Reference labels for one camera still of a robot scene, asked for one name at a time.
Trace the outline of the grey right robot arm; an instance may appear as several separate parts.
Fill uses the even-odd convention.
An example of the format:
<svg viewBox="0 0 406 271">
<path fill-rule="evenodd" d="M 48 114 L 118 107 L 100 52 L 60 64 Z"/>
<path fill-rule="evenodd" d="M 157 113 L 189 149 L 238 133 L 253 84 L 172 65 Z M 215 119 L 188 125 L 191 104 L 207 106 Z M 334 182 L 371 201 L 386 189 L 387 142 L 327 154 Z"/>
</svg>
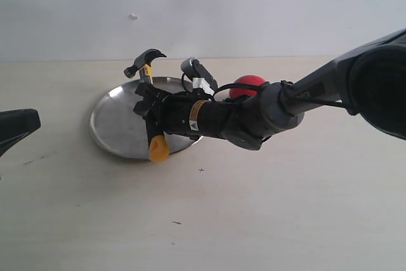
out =
<svg viewBox="0 0 406 271">
<path fill-rule="evenodd" d="M 273 135 L 297 127 L 307 111 L 339 107 L 379 131 L 405 138 L 405 31 L 361 45 L 297 82 L 247 85 L 253 96 L 217 101 L 197 88 L 169 93 L 142 82 L 134 112 L 145 121 L 151 152 L 164 135 L 226 140 L 259 150 Z"/>
</svg>

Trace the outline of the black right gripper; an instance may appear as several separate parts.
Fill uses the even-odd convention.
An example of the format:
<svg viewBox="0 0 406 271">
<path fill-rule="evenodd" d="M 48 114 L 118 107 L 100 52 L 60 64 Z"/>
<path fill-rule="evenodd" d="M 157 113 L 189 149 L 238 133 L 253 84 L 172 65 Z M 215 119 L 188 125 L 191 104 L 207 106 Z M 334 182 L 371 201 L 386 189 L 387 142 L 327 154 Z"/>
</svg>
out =
<svg viewBox="0 0 406 271">
<path fill-rule="evenodd" d="M 158 123 L 169 135 L 201 137 L 198 129 L 190 127 L 190 113 L 195 104 L 200 107 L 206 103 L 206 99 L 185 92 L 168 94 L 167 91 L 156 88 L 151 83 L 138 83 L 135 93 L 142 96 L 144 100 L 135 104 L 133 112 L 147 123 L 154 125 Z"/>
</svg>

